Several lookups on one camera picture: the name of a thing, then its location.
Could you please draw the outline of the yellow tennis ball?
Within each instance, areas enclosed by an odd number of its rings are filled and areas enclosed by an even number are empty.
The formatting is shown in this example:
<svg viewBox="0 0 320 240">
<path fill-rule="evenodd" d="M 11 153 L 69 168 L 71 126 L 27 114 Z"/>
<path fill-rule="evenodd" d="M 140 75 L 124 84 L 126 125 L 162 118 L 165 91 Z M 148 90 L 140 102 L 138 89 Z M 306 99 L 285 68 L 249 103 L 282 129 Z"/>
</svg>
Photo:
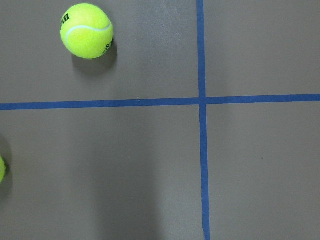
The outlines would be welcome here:
<svg viewBox="0 0 320 240">
<path fill-rule="evenodd" d="M 7 165 L 2 156 L 0 155 L 0 183 L 4 180 L 7 174 Z"/>
</svg>

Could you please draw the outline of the tennis ball with Wilson logo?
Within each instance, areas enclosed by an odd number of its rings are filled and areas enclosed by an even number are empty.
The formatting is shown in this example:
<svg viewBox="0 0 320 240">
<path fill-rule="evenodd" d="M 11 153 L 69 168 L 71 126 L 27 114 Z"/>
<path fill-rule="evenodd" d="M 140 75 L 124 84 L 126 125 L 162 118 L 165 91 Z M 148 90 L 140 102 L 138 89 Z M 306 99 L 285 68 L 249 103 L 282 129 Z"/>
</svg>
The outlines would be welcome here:
<svg viewBox="0 0 320 240">
<path fill-rule="evenodd" d="M 90 3 L 71 6 L 62 16 L 60 37 L 74 56 L 97 59 L 111 47 L 114 27 L 106 13 Z"/>
</svg>

